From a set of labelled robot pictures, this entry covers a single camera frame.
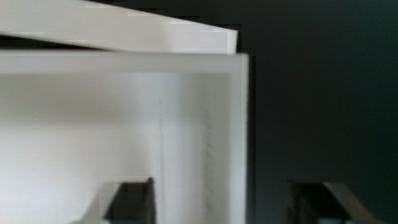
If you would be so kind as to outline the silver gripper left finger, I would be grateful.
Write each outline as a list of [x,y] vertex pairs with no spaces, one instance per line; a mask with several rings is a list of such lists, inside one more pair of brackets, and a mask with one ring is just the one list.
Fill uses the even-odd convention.
[[156,224],[154,179],[101,185],[76,224]]

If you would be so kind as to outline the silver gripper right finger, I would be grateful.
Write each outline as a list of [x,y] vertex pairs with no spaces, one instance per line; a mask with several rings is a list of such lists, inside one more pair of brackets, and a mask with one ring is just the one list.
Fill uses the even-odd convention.
[[288,224],[384,224],[343,183],[289,181],[288,187]]

